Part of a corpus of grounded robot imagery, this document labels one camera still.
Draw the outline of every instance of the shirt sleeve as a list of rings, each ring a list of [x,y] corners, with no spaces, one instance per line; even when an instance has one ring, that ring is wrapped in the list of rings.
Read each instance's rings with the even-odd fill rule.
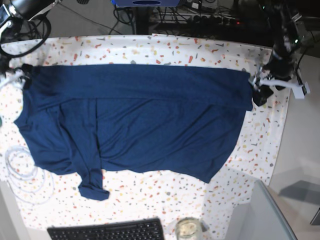
[[[106,200],[102,164],[98,149],[96,100],[79,99],[60,105],[61,132],[69,145],[73,167],[82,178],[80,194],[88,199]]]
[[[33,112],[24,96],[23,113],[14,122],[25,139],[34,164],[57,175],[75,170],[68,154],[69,148],[60,131],[58,108]]]

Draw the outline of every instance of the speckled fabric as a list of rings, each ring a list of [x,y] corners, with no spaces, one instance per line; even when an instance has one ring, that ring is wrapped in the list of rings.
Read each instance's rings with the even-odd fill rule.
[[[5,50],[24,51],[34,41],[11,43]],[[254,74],[267,62],[270,49],[240,43],[174,36],[99,36],[48,39],[32,54],[11,61],[32,65],[153,64],[219,67]],[[134,173],[103,171],[103,188],[112,199],[103,202],[80,196],[76,173],[57,176],[38,171],[35,178],[15,182],[8,177],[5,156],[12,146],[26,146],[14,120],[20,115],[22,92],[12,85],[0,91],[0,180],[8,181],[27,227],[77,226],[159,217],[165,238],[175,239],[174,227],[184,217],[202,219],[206,239],[223,239],[236,205],[250,201],[254,182],[269,184],[284,129],[290,91],[276,91],[266,105],[247,112],[236,147],[209,184],[171,171]],[[27,173],[33,160],[20,155],[12,165]],[[20,191],[38,190],[36,194]]]

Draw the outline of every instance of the navy blue shirt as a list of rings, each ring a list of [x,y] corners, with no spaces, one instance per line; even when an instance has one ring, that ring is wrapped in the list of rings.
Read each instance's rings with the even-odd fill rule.
[[[208,183],[233,151],[249,73],[163,65],[34,67],[15,121],[35,164],[77,172],[83,197],[105,200],[102,171],[171,170]]]

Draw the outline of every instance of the black keyboard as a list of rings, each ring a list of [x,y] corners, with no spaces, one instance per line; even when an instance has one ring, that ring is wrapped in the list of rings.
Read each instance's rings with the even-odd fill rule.
[[[105,225],[47,229],[52,240],[165,240],[158,218]]]

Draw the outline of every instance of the white tablecloth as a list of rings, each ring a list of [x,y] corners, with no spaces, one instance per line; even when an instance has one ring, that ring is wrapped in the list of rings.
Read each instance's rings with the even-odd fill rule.
[[[33,41],[11,43],[6,51],[17,53],[30,48]],[[267,62],[271,50],[225,41],[175,36],[90,36],[51,38],[39,50],[11,61],[12,66],[87,65],[87,64],[152,64],[229,68],[254,74],[256,64]],[[26,146],[13,121],[19,116],[22,92],[12,85],[0,91],[0,180],[8,181],[27,227],[46,229],[50,226],[105,224],[142,218],[159,217],[167,240],[175,239],[174,227],[179,219],[201,219],[209,230],[207,239],[223,239],[233,209],[250,201],[254,182],[269,184],[284,129],[288,89],[275,91],[266,105],[247,112],[237,145],[224,167],[209,184],[171,171],[134,173],[128,170],[103,170],[103,187],[110,191],[105,201],[80,196],[77,174],[57,176],[38,171],[35,179],[15,181],[5,164],[7,150]],[[32,159],[21,157],[14,167],[28,172]],[[38,189],[35,194],[22,192]]]

